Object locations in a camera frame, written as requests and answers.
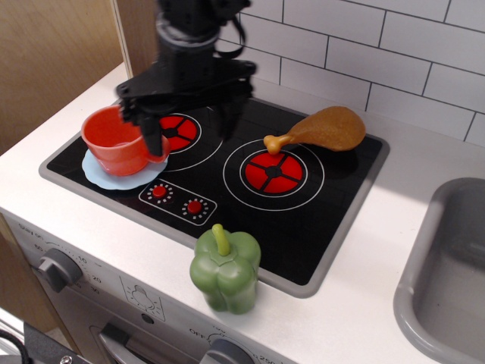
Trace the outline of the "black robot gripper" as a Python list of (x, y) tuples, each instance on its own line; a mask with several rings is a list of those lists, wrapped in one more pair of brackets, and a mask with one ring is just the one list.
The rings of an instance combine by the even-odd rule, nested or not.
[(120, 114), (125, 122), (139, 125), (148, 151), (162, 156), (159, 118), (185, 108), (217, 104), (218, 133), (229, 140), (243, 113), (243, 104), (232, 97), (251, 92), (257, 66), (215, 49), (216, 33), (200, 37), (158, 34), (158, 57), (141, 74), (117, 86)]

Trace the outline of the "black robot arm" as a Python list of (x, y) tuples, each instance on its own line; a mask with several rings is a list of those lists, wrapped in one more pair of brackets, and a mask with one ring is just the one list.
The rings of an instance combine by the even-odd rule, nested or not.
[(252, 61), (243, 52), (218, 51), (221, 27), (233, 23), (248, 1), (160, 1), (155, 18), (158, 56), (152, 65), (117, 86), (121, 114), (137, 126), (148, 151), (162, 154), (160, 119), (173, 112), (211, 106), (219, 113), (219, 135), (230, 138), (243, 109), (252, 97)]

